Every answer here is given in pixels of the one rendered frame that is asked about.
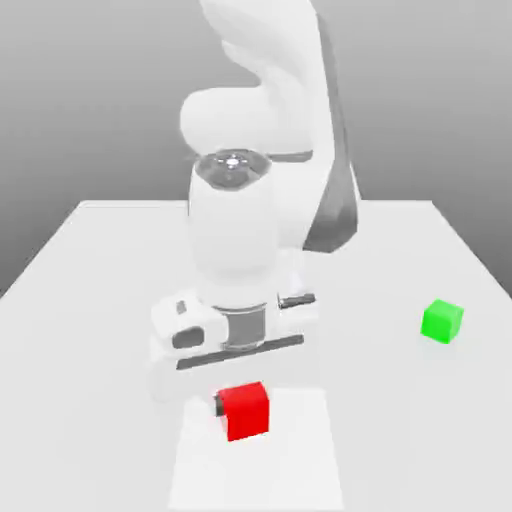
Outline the small red cube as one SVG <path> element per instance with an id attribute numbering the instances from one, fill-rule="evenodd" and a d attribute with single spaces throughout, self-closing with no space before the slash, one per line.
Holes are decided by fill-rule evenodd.
<path id="1" fill-rule="evenodd" d="M 225 388 L 217 392 L 224 404 L 229 442 L 264 434 L 269 430 L 270 402 L 261 382 Z"/>

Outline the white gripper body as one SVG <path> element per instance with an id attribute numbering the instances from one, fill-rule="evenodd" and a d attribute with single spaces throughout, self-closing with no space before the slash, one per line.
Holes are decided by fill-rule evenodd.
<path id="1" fill-rule="evenodd" d="M 316 342 L 291 336 L 256 349 L 186 358 L 167 354 L 159 340 L 150 339 L 148 386 L 158 402 L 194 396 L 208 399 L 221 389 L 258 381 L 268 389 L 318 385 L 320 354 Z"/>

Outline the small green cube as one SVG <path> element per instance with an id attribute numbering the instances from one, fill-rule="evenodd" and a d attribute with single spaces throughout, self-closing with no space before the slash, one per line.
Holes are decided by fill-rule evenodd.
<path id="1" fill-rule="evenodd" d="M 462 307 L 436 299 L 423 312 L 420 333 L 439 343 L 450 344 L 460 330 L 463 315 Z"/>

